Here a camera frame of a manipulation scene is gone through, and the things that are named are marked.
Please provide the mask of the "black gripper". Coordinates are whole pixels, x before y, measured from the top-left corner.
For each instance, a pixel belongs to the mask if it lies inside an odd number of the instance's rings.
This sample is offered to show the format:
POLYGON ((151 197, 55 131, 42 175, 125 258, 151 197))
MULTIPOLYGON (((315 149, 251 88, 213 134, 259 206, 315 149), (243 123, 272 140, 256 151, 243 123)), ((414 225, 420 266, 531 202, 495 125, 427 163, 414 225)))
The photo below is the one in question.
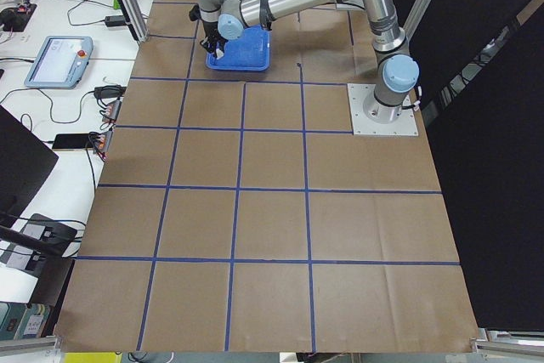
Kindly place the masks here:
POLYGON ((218 22, 203 22, 205 37, 200 45, 206 51, 224 51, 225 39, 218 31, 218 22))

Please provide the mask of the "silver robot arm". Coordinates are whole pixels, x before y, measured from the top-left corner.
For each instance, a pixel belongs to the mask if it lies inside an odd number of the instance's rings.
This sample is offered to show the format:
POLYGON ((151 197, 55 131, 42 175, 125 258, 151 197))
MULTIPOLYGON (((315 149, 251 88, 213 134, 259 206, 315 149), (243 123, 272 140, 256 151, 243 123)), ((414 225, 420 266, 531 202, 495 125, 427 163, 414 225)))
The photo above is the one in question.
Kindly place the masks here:
POLYGON ((190 19, 203 24, 201 46, 208 55, 234 71, 234 50, 246 41, 247 32, 269 32, 276 21, 289 16, 303 20, 298 36, 303 48, 343 44, 344 37, 328 21, 332 10, 359 11, 367 19, 377 83, 363 101, 365 115, 376 123, 389 124, 402 111, 416 109, 416 104, 406 105, 405 99, 417 89, 419 66, 410 56, 408 37, 398 22, 393 0, 197 0, 190 19))

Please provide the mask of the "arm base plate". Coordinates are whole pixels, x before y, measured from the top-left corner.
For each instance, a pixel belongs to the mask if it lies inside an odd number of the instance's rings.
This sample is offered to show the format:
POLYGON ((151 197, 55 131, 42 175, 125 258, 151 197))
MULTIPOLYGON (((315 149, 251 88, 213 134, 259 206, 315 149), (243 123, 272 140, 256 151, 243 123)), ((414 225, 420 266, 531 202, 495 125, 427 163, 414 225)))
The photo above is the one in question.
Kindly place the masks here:
MULTIPOLYGON (((374 84, 347 84, 353 135, 416 137, 419 132, 413 109, 403 110, 403 105, 387 107, 380 104, 375 99, 374 88, 374 84)), ((410 103, 408 95, 404 103, 410 103)))

